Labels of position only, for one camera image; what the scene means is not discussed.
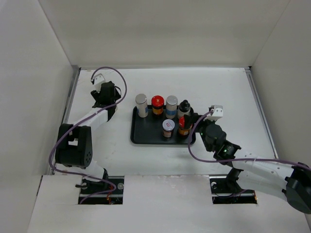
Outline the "red lid jar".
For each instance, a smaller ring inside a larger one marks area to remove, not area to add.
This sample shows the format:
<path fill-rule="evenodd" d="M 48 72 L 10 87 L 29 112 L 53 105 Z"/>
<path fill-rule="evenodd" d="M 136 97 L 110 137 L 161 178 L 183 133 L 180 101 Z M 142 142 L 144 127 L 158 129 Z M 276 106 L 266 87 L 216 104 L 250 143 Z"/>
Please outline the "red lid jar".
<path fill-rule="evenodd" d="M 152 114 L 156 118 L 160 118 L 164 112 L 164 98 L 160 95 L 153 96 L 151 99 Z"/>
<path fill-rule="evenodd" d="M 178 121 L 178 135 L 182 138 L 187 138 L 192 129 L 192 119 L 188 115 L 183 115 Z"/>

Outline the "silver lid blue jar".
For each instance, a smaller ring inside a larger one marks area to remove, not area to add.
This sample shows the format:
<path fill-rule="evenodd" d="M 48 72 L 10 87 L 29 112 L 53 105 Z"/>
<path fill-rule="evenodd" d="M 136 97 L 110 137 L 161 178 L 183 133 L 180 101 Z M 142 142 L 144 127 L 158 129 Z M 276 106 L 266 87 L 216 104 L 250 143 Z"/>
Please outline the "silver lid blue jar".
<path fill-rule="evenodd" d="M 138 94 L 135 98 L 138 116 L 145 118 L 148 116 L 148 103 L 145 94 Z"/>

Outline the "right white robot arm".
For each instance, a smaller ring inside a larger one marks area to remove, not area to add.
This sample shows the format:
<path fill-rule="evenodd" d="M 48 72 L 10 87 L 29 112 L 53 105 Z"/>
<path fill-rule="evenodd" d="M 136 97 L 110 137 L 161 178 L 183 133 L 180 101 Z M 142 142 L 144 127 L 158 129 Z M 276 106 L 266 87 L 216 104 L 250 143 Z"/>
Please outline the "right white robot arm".
<path fill-rule="evenodd" d="M 311 169 L 304 163 L 280 159 L 265 159 L 247 152 L 226 139 L 226 133 L 211 120 L 213 111 L 204 115 L 185 115 L 180 126 L 195 133 L 199 128 L 206 151 L 213 153 L 213 160 L 191 156 L 203 163 L 219 163 L 231 168 L 225 186 L 231 192 L 255 190 L 278 197 L 294 209 L 311 212 Z"/>

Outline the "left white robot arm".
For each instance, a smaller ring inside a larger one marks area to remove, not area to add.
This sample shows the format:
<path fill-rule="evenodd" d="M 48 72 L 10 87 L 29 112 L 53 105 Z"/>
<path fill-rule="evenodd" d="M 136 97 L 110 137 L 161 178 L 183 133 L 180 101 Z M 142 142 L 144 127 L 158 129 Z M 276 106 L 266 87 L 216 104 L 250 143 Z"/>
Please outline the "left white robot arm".
<path fill-rule="evenodd" d="M 97 193 L 105 193 L 116 186 L 109 181 L 106 169 L 93 159 L 92 134 L 109 122 L 116 112 L 117 104 L 124 99 L 121 90 L 112 81 L 96 81 L 91 96 L 95 100 L 89 113 L 73 124 L 59 127 L 58 139 L 52 149 L 49 165 L 55 172 L 79 175 L 92 182 Z"/>

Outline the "white lid spice jar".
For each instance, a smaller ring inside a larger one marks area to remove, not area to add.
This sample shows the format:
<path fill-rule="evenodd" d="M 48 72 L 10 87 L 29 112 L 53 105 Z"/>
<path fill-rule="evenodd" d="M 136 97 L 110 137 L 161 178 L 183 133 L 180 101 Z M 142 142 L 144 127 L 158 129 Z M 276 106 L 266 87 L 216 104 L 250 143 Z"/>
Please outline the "white lid spice jar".
<path fill-rule="evenodd" d="M 162 122 L 162 135 L 165 140 L 169 140 L 174 135 L 175 122 L 172 119 L 165 119 Z"/>

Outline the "black cap white bottle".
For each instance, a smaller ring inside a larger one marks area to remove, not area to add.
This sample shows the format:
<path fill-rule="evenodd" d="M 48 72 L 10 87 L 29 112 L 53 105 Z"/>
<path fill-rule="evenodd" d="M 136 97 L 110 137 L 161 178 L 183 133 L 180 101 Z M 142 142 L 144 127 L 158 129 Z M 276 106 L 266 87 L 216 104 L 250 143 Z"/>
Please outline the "black cap white bottle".
<path fill-rule="evenodd" d="M 180 119 L 184 115 L 190 115 L 191 106 L 187 100 L 183 100 L 178 106 L 177 118 Z"/>

